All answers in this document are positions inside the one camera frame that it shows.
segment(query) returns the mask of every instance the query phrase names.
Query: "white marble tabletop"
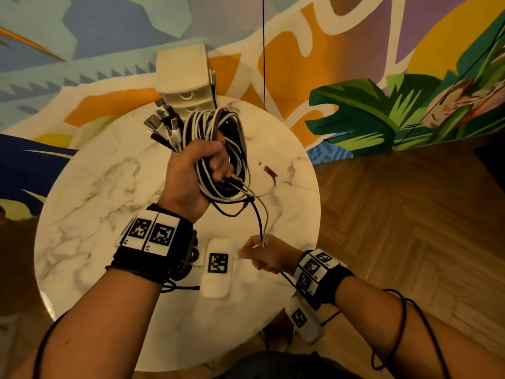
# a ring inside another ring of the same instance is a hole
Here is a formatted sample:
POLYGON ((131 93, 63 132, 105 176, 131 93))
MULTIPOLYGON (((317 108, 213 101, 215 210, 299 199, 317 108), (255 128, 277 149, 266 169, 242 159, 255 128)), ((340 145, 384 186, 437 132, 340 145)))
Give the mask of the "white marble tabletop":
MULTIPOLYGON (((320 199, 312 164, 296 137, 279 120, 247 102, 218 97, 236 111, 248 146, 250 187, 270 213, 267 233, 291 245, 314 248, 320 199), (278 177, 276 185, 264 171, 278 177)), ((56 319, 72 307, 105 272, 114 241, 142 207, 155 202, 163 186, 170 151, 145 135, 142 124, 155 104, 116 120, 73 157, 47 197, 35 240, 35 273, 41 295, 56 319)), ((226 205, 235 212, 239 205, 226 205)), ((265 212, 259 205, 263 223, 265 212)), ((235 249, 259 227, 249 205, 238 217, 210 206, 195 224, 199 248, 228 237, 235 249)), ((199 284, 193 267, 181 286, 199 284)), ((205 299, 198 291, 162 293, 149 325, 137 370, 166 371, 209 361, 245 342, 285 306, 294 289, 282 276, 256 273, 250 261, 236 259, 230 295, 205 299)))

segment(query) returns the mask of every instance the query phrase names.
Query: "forearm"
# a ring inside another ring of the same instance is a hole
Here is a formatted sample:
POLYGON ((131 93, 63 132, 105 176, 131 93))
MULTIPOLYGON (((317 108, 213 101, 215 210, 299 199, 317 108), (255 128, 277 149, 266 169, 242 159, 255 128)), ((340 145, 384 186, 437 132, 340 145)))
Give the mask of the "forearm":
MULTIPOLYGON (((401 323, 401 300, 356 277, 345 278, 335 295, 343 315, 384 359, 401 323)), ((505 377, 505 362, 430 314, 426 314, 453 379, 505 377)), ((407 306, 407 325, 391 364, 397 377, 443 378, 433 342, 419 314, 407 306)))
MULTIPOLYGON (((110 269, 56 326, 44 351, 41 378, 130 378, 161 285, 110 269)), ((13 379, 31 378, 34 355, 13 379)))

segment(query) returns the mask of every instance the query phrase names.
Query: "drawer handle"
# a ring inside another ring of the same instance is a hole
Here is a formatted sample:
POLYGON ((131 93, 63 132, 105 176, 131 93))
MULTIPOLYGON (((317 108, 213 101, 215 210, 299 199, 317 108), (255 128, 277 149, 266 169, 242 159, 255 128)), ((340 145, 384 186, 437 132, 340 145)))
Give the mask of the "drawer handle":
POLYGON ((194 94, 193 92, 181 93, 179 97, 183 101, 190 101, 194 98, 194 94))

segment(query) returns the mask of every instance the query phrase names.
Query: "white sensor device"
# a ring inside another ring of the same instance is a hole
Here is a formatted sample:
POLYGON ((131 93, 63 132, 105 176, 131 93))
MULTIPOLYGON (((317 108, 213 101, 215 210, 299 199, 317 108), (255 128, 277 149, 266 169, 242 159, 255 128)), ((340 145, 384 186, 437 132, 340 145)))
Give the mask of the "white sensor device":
POLYGON ((308 344, 313 345, 324 335, 325 329, 321 326, 319 316, 298 292, 285 310, 296 331, 308 344))
POLYGON ((205 251, 200 294, 204 298, 225 299, 230 293, 235 252, 230 238, 212 238, 205 251))

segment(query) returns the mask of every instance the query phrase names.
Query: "drawer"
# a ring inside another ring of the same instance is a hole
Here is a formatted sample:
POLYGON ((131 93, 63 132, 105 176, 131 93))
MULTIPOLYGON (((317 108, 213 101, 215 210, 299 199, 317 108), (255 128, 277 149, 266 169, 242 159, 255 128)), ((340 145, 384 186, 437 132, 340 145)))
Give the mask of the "drawer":
POLYGON ((162 94, 161 96, 168 105, 171 105, 174 108, 185 108, 212 101, 212 90, 211 86, 207 85, 203 88, 188 92, 178 94, 162 94))
POLYGON ((175 112, 177 114, 179 114, 184 121, 186 121, 193 112, 215 109, 214 102, 212 101, 212 98, 210 101, 201 103, 199 105, 186 106, 186 107, 182 107, 182 108, 172 105, 172 107, 174 108, 175 112))

